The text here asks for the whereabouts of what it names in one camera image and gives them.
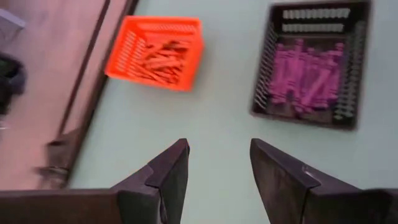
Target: orange basket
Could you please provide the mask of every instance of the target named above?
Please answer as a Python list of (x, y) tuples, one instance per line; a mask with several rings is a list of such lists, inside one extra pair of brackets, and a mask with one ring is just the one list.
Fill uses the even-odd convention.
[(189, 91), (203, 47), (199, 19), (127, 16), (105, 74), (169, 90)]

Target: black basket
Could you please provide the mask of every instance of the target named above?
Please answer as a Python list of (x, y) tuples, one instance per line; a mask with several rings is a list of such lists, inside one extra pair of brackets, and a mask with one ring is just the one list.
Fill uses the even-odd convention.
[[(304, 121), (353, 129), (358, 117), (360, 86), (369, 24), (370, 1), (301, 2), (273, 5), (264, 36), (251, 112), (289, 121)], [(300, 39), (304, 47), (330, 50), (344, 44), (336, 100), (311, 113), (293, 109), (292, 99), (274, 103), (270, 84), (274, 78), (277, 44), (289, 45)]]

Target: plastic basket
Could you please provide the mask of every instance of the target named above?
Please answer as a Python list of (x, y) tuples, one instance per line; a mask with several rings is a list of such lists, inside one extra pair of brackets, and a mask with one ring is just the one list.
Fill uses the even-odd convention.
[[(269, 21), (264, 36), (251, 106), (252, 114), (335, 128), (354, 128), (358, 118), (370, 8), (369, 1), (299, 2), (273, 5), (269, 11)], [(294, 47), (297, 46), (294, 43), (297, 42), (298, 45), (302, 44), (302, 51), (300, 55), (297, 54), (297, 58), (300, 58), (302, 63), (301, 70), (299, 70), (301, 72), (299, 75), (294, 72), (299, 77), (313, 75), (313, 70), (311, 70), (313, 67), (310, 67), (308, 60), (301, 56), (312, 54), (308, 53), (309, 51), (306, 52), (306, 49), (315, 49), (315, 51), (319, 51), (319, 55), (324, 57), (326, 53), (321, 52), (331, 52), (336, 45), (344, 45), (341, 58), (334, 68), (340, 71), (340, 74), (336, 76), (338, 79), (336, 98), (323, 99), (326, 105), (321, 107), (316, 103), (311, 104), (314, 106), (309, 108), (310, 112), (308, 113), (297, 107), (302, 103), (297, 99), (297, 95), (298, 97), (302, 96), (300, 94), (305, 96), (302, 78), (296, 79), (299, 81), (295, 80), (295, 83), (292, 84), (299, 86), (296, 95), (284, 90), (283, 93), (287, 93), (286, 96), (283, 96), (285, 98), (274, 100), (277, 95), (275, 92), (280, 93), (280, 91), (274, 90), (276, 88), (274, 84), (277, 83), (274, 80), (278, 77), (276, 74), (278, 71), (282, 71), (279, 70), (282, 66), (286, 66), (282, 62), (288, 62), (286, 58), (279, 61), (277, 58), (283, 54), (289, 56), (287, 52), (293, 52)], [(321, 97), (320, 92), (316, 94), (319, 96), (314, 95), (311, 100)]]
[[(189, 43), (184, 67), (171, 82), (165, 77), (156, 77), (139, 65), (146, 44), (160, 40), (177, 40)], [(204, 43), (199, 19), (185, 17), (127, 16), (124, 18), (114, 47), (109, 56), (105, 74), (111, 78), (129, 80), (169, 90), (192, 89)]]

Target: wooden floor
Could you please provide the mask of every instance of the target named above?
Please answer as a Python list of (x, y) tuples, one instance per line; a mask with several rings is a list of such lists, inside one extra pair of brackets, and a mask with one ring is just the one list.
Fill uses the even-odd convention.
[[(90, 59), (68, 129), (75, 128), (125, 0), (112, 0)], [(1, 49), (24, 63), (26, 93), (12, 102), (0, 131), (0, 190), (34, 189), (32, 168), (45, 164), (104, 0), (0, 0), (26, 28)]]

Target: light blue table surface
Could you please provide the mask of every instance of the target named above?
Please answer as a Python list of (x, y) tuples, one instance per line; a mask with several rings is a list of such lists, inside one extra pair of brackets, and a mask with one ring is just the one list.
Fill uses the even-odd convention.
[(268, 223), (249, 160), (251, 138), (361, 188), (398, 187), (398, 1), (377, 0), (359, 129), (335, 131), (248, 113), (267, 0), (141, 1), (140, 15), (199, 17), (205, 52), (191, 93), (111, 80), (73, 188), (110, 187), (178, 138), (191, 145), (182, 223)]

